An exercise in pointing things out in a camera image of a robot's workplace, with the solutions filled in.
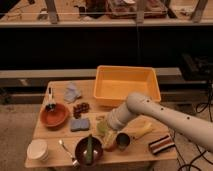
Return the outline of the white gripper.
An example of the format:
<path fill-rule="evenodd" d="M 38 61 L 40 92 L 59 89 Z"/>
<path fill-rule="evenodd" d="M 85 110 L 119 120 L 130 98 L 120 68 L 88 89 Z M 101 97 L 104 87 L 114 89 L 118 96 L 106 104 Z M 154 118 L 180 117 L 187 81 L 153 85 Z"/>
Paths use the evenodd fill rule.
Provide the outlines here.
<path fill-rule="evenodd" d="M 99 118 L 98 118 L 98 123 L 99 123 L 100 121 L 105 121 L 105 122 L 107 123 L 107 120 L 105 119 L 105 117 L 99 117 Z M 108 127 L 108 130 L 107 130 L 107 132 L 105 133 L 104 136 L 100 136 L 100 135 L 98 134 L 98 132 L 97 132 L 97 134 L 98 134 L 98 135 L 101 137 L 101 139 L 102 139 L 102 147 L 103 147 L 103 142 L 104 142 L 105 140 L 114 140 L 114 141 L 115 141 L 116 136 L 117 136 L 117 133 L 116 133 L 114 130 L 112 130 L 112 129 L 108 126 L 108 123 L 107 123 L 107 127 Z"/>

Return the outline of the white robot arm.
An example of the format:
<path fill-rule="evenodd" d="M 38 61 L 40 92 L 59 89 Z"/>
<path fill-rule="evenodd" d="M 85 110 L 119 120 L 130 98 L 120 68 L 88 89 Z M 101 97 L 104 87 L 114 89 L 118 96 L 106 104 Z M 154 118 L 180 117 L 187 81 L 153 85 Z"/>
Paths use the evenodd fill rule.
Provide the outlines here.
<path fill-rule="evenodd" d="M 133 92 L 106 114 L 109 130 L 120 131 L 140 115 L 152 117 L 213 153 L 213 123 L 164 107 L 149 96 Z"/>

